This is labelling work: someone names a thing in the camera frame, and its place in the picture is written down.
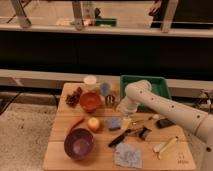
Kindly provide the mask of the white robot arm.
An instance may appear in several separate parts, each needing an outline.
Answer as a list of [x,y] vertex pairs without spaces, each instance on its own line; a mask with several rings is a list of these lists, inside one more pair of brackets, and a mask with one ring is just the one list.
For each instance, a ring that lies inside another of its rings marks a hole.
[[200,171],[213,171],[213,115],[158,96],[151,90],[151,83],[147,80],[128,84],[126,96],[120,101],[118,110],[124,115],[131,115],[139,105],[144,105],[189,131],[205,143]]

